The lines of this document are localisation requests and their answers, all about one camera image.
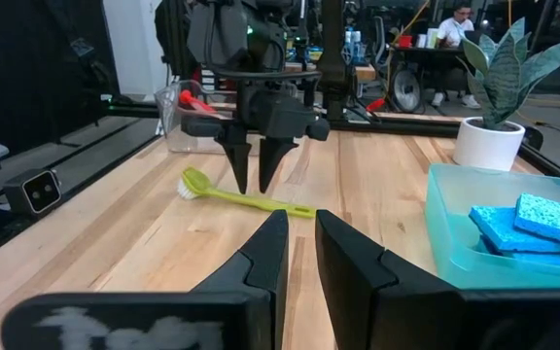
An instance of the brush bristles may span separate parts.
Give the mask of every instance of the brush bristles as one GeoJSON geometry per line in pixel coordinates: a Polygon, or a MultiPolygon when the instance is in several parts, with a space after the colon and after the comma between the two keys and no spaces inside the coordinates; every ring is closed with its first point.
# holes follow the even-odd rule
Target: brush bristles
{"type": "Polygon", "coordinates": [[[183,199],[194,199],[197,197],[197,194],[195,194],[194,192],[192,192],[187,185],[185,185],[185,182],[183,181],[183,179],[181,179],[179,181],[179,186],[177,189],[179,195],[183,198],[183,199]]]}

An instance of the person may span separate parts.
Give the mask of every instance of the person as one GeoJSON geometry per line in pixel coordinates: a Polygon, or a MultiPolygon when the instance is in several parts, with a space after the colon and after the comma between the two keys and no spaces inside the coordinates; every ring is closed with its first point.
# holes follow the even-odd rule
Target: person
{"type": "MultiPolygon", "coordinates": [[[[474,30],[473,23],[469,20],[472,9],[468,3],[461,3],[454,8],[455,12],[453,17],[443,21],[437,30],[437,47],[438,48],[457,48],[462,43],[462,36],[467,30],[474,30]]],[[[432,101],[432,105],[439,107],[444,100],[444,85],[445,75],[448,74],[453,68],[461,66],[456,59],[446,57],[445,60],[437,60],[434,69],[434,82],[436,82],[436,95],[432,101]]],[[[462,98],[462,105],[471,109],[480,109],[479,105],[474,99],[473,94],[466,83],[466,94],[462,98]]]]}

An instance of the red object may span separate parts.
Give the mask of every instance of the red object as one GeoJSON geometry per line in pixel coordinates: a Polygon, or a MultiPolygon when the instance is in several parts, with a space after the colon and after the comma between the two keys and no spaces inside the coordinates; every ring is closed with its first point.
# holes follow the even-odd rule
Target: red object
{"type": "Polygon", "coordinates": [[[384,101],[383,98],[378,98],[367,106],[367,112],[374,112],[380,109],[384,104],[386,104],[386,101],[384,101]]]}
{"type": "Polygon", "coordinates": [[[192,106],[192,108],[194,108],[196,111],[217,113],[217,111],[214,110],[213,107],[193,97],[192,92],[189,90],[183,90],[183,92],[181,92],[181,94],[179,95],[179,101],[183,104],[192,106]]]}
{"type": "Polygon", "coordinates": [[[412,36],[411,35],[402,35],[399,38],[399,47],[400,48],[411,48],[412,46],[412,36]]]}

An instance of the blue sponge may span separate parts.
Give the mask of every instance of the blue sponge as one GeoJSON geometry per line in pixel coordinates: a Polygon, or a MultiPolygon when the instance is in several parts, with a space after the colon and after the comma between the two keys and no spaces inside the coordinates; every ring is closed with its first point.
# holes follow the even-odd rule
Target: blue sponge
{"type": "Polygon", "coordinates": [[[517,200],[514,224],[542,237],[560,241],[560,203],[523,193],[517,200]]]}
{"type": "Polygon", "coordinates": [[[531,263],[545,263],[560,266],[560,254],[542,254],[542,253],[507,253],[506,257],[531,263]]]}
{"type": "Polygon", "coordinates": [[[499,251],[560,253],[560,242],[515,229],[515,208],[475,206],[470,217],[499,251]]]}

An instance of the translucent plastic container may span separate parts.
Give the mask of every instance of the translucent plastic container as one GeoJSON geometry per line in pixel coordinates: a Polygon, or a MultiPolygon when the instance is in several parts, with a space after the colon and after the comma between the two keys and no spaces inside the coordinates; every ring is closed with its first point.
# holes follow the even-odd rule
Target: translucent plastic container
{"type": "MultiPolygon", "coordinates": [[[[212,137],[192,137],[181,130],[181,122],[185,115],[194,117],[232,118],[236,92],[211,91],[204,89],[196,81],[181,81],[166,87],[155,94],[161,115],[163,137],[168,149],[177,153],[224,154],[224,149],[212,137]],[[200,112],[188,108],[179,101],[181,92],[188,90],[192,97],[211,106],[217,113],[200,112]]],[[[250,156],[259,154],[258,134],[251,134],[247,142],[252,145],[250,156]]]]}
{"type": "Polygon", "coordinates": [[[437,274],[461,288],[560,288],[560,266],[487,252],[468,217],[473,205],[515,206],[522,193],[560,201],[560,178],[434,164],[426,219],[437,274]]]}

